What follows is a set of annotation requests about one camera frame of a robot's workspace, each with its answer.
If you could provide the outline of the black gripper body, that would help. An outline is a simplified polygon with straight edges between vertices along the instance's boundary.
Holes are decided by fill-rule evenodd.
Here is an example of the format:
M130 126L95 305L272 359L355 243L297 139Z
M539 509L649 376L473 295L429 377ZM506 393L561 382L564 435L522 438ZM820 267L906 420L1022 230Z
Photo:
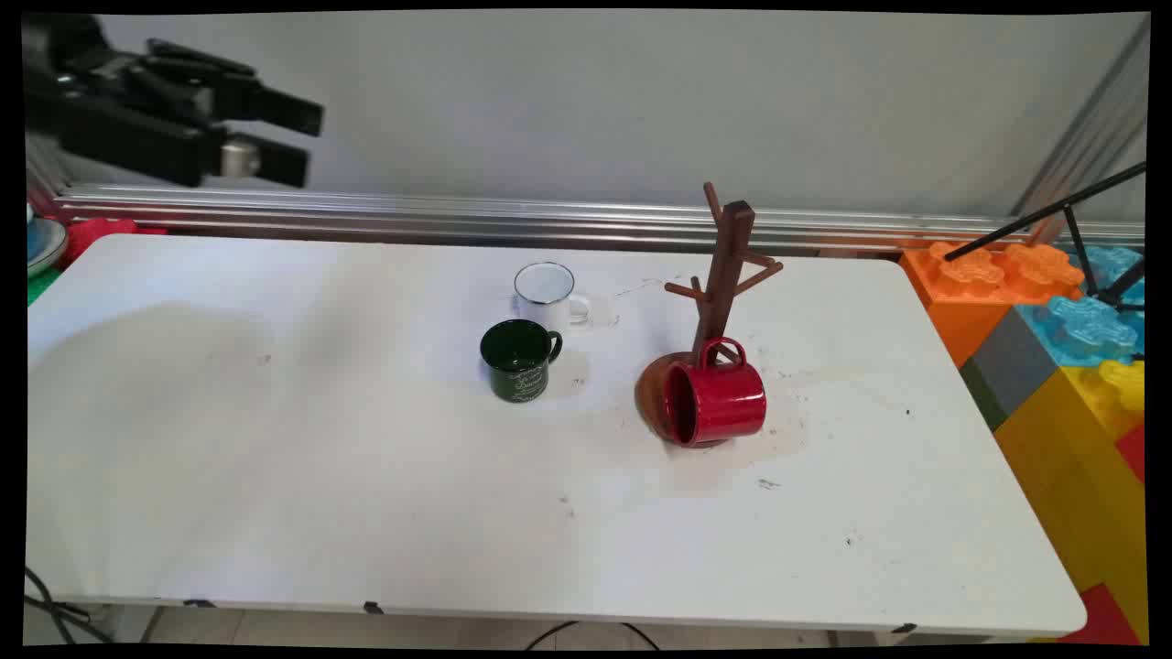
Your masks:
M23 116L66 152L188 186L222 174L229 141L202 88L114 49L91 14L23 15Z

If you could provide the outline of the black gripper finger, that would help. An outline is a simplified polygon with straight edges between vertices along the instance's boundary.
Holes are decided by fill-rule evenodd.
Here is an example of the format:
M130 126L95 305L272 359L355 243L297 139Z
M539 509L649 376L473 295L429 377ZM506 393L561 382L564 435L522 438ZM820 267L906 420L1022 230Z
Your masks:
M301 189L309 179L309 152L260 136L230 134L219 147L219 175Z
M321 134L325 108L264 84L255 68L159 38L146 41L146 70L192 88L214 122L259 121L307 136Z

